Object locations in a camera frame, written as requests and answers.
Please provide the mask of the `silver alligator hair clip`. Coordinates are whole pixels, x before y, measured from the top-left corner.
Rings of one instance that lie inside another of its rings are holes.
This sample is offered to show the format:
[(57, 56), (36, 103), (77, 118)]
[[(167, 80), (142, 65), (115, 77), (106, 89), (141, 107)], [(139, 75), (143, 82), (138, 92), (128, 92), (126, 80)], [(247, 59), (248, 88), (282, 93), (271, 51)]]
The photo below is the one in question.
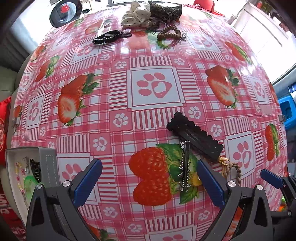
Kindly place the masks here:
[(189, 169), (189, 158), (190, 158), (190, 149), (191, 143), (190, 141), (184, 141), (180, 143), (182, 158), (180, 160), (179, 169), (181, 173), (178, 175), (180, 177), (180, 192), (188, 192), (190, 188), (189, 180), (190, 180), (190, 169)]

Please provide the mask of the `black scalloped snap clip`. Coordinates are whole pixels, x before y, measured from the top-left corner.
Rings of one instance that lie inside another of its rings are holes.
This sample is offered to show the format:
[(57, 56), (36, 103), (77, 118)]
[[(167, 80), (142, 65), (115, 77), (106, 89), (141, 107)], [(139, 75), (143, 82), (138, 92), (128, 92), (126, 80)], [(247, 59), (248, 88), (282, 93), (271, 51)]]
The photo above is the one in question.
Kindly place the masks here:
[(166, 128), (181, 141), (190, 141), (192, 148), (210, 162), (218, 162), (224, 146), (181, 112), (174, 114)]

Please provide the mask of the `black claw hair clip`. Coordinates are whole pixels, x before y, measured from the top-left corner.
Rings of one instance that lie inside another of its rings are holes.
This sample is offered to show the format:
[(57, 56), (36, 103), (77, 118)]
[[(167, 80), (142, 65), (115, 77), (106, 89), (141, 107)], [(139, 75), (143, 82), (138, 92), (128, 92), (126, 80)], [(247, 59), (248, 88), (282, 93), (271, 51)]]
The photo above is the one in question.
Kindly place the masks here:
[(41, 165), (34, 159), (30, 159), (30, 168), (33, 173), (34, 178), (38, 183), (41, 183)]

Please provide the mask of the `green plastic bangle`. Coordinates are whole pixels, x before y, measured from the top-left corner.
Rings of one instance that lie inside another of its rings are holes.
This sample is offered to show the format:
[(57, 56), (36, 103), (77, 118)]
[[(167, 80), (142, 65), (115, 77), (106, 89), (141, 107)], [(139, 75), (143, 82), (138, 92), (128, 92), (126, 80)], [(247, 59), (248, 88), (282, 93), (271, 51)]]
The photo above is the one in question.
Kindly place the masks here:
[(34, 176), (30, 175), (25, 177), (23, 184), (24, 184), (24, 190), (25, 190), (25, 200), (27, 205), (30, 205), (35, 187), (39, 183), (34, 178)]

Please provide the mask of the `silver pendant keychain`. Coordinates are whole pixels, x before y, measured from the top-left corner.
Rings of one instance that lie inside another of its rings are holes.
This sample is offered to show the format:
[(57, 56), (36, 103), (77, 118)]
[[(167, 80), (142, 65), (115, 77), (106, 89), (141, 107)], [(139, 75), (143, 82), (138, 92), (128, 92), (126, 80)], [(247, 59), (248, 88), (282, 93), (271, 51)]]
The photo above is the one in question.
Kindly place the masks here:
[(28, 157), (24, 157), (23, 161), (25, 162), (25, 173), (29, 175), (30, 173), (30, 160)]

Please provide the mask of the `white shallow tray box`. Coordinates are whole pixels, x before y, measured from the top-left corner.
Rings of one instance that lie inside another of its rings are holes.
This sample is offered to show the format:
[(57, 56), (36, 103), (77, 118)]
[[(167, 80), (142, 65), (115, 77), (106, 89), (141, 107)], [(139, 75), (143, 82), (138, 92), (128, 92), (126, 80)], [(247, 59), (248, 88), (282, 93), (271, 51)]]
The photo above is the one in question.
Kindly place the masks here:
[(29, 205), (25, 200), (24, 179), (33, 176), (25, 173), (24, 157), (34, 159), (41, 165), (41, 183), (45, 187), (56, 187), (60, 184), (57, 167), (57, 153), (55, 149), (45, 147), (19, 147), (6, 150), (6, 169), (9, 177), (9, 187), (16, 205), (16, 213), (23, 224), (26, 224)]

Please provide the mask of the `blue plastic stool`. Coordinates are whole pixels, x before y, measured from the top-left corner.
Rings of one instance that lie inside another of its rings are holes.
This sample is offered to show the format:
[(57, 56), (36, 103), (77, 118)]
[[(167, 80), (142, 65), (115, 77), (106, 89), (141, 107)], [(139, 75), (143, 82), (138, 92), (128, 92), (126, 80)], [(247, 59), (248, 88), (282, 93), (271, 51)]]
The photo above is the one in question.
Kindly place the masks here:
[(280, 109), (285, 116), (285, 130), (295, 128), (296, 125), (296, 108), (295, 101), (291, 95), (279, 99)]

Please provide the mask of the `silver table cloth clip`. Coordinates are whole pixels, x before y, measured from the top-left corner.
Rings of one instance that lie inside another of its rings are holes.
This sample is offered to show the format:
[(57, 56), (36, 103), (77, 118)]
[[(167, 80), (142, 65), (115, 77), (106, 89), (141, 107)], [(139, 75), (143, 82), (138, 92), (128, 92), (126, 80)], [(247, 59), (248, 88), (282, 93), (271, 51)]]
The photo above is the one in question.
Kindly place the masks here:
[(20, 125), (20, 122), (21, 122), (21, 118), (20, 117), (17, 117), (17, 118), (13, 118), (12, 121), (11, 121), (11, 124), (12, 124), (12, 129), (16, 130), (19, 125)]

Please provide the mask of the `red embroidered cushion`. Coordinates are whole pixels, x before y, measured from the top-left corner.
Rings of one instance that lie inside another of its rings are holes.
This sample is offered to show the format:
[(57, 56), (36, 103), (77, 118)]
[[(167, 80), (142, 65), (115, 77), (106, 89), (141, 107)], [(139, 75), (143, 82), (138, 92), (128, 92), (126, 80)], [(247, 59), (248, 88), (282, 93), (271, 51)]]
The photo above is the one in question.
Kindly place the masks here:
[(6, 166), (6, 139), (8, 133), (8, 124), (10, 116), (11, 107), (11, 96), (1, 101), (1, 111), (0, 111), (0, 122), (1, 122), (1, 132), (0, 132), (0, 164), (1, 166)]

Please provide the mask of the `strawberry checkered tablecloth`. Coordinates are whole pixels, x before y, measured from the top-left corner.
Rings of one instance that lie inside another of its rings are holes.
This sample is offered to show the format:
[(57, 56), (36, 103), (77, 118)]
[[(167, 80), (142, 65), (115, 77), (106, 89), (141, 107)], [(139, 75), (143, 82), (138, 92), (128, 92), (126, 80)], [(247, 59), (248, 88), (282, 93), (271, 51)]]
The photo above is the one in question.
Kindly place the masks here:
[(102, 175), (86, 222), (114, 240), (199, 240), (218, 214), (194, 171), (178, 190), (179, 140), (166, 128), (176, 112), (223, 145), (241, 185), (264, 187), (271, 210), (281, 192), (260, 178), (283, 174), (285, 128), (275, 91), (245, 40), (215, 15), (185, 7), (176, 45), (155, 33), (96, 46), (98, 30), (121, 29), (126, 6), (88, 15), (46, 34), (16, 96), (20, 125), (11, 146), (57, 152), (61, 181), (94, 158)]

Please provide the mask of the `round black mirror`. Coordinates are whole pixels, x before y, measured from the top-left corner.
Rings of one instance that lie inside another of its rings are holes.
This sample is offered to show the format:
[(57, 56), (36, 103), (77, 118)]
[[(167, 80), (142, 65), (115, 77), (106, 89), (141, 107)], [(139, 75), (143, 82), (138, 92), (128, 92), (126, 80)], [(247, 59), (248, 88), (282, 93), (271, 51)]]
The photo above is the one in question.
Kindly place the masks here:
[(82, 4), (79, 0), (59, 1), (52, 9), (49, 21), (54, 28), (62, 27), (80, 18)]

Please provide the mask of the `white polka dot scrunchie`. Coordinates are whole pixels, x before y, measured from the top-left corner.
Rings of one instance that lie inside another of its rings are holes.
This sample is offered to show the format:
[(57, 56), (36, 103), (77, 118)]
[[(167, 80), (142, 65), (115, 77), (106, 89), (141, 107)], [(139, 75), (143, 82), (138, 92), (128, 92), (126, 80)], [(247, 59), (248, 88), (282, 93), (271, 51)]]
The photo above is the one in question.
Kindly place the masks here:
[(144, 1), (143, 3), (133, 1), (130, 5), (130, 10), (121, 19), (121, 25), (125, 28), (148, 28), (151, 23), (151, 15), (148, 1)]

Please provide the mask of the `dark patterned scrunchie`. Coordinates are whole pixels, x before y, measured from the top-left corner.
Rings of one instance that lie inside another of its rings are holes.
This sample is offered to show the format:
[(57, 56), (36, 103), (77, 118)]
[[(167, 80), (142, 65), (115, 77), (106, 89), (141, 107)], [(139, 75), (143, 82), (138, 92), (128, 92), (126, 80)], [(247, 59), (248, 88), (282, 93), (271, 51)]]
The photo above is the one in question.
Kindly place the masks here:
[(177, 21), (182, 15), (182, 5), (168, 7), (157, 4), (153, 1), (148, 1), (150, 5), (151, 17), (161, 20), (165, 23)]

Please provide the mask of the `red plastic stool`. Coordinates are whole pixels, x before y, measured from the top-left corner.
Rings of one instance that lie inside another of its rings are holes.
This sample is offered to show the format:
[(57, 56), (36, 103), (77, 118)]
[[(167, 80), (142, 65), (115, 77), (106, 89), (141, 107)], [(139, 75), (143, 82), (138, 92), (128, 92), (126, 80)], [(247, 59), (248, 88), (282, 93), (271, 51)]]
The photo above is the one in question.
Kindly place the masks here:
[(215, 3), (213, 0), (194, 0), (194, 5), (198, 5), (200, 8), (209, 11), (210, 13), (218, 16), (224, 16), (223, 14), (215, 11)]

